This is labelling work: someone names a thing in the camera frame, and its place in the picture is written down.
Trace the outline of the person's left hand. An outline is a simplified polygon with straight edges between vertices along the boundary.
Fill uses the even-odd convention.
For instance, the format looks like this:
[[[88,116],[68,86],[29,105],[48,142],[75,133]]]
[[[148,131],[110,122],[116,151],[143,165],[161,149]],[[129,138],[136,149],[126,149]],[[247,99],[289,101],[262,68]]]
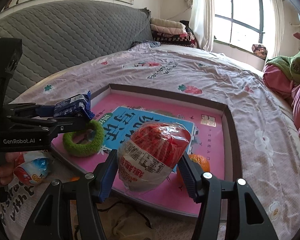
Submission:
[[[5,154],[6,163],[0,166],[0,186],[8,185],[14,177],[14,163],[21,152],[8,152]]]

